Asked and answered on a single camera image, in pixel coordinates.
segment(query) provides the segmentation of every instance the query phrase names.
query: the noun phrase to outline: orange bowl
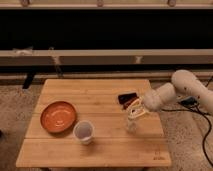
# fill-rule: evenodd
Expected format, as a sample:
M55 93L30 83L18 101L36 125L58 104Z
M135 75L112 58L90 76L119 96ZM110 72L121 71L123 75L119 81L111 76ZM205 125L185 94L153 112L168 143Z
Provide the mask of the orange bowl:
M60 133L70 128L76 119L77 114L72 104L57 101L43 110L40 122L49 133Z

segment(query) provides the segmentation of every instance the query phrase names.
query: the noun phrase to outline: floor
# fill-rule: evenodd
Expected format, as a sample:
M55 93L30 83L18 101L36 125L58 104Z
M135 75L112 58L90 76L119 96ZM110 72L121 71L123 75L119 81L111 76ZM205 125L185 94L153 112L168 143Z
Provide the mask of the floor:
M164 82L152 82L158 87ZM16 168L18 156L32 111L39 97L42 84L33 84L23 90L22 85L0 85L0 129L4 132L0 138L0 171L38 171L39 169ZM169 109L179 108L170 104ZM167 137L172 158L172 166L168 168L149 168L148 171L208 171L210 165L205 159L201 141L207 129L206 121L199 115L189 112L159 112L163 129ZM213 133L208 138L207 149L213 160ZM54 171L139 171L141 168L80 168L53 169Z

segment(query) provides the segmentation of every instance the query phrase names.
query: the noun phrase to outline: plastic cup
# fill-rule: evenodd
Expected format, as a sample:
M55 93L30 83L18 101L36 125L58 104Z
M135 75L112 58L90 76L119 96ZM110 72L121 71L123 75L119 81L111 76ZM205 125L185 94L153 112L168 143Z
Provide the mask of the plastic cup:
M89 121L80 121L75 127L74 136L84 145L88 145L92 141L94 126Z

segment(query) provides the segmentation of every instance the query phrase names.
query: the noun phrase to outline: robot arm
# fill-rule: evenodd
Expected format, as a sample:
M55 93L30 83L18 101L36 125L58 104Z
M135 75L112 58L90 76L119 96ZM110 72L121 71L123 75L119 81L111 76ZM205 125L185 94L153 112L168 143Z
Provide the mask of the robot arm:
M145 93L143 105L149 111L157 111L167 103L175 101L177 93L194 97L210 114L213 114L213 92L187 70L178 70L172 75L171 83Z

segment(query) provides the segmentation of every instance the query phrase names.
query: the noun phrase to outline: black wall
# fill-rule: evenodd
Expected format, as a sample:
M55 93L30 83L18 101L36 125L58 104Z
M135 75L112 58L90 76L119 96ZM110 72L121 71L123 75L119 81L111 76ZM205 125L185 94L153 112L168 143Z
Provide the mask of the black wall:
M213 48L213 10L1 10L0 50Z

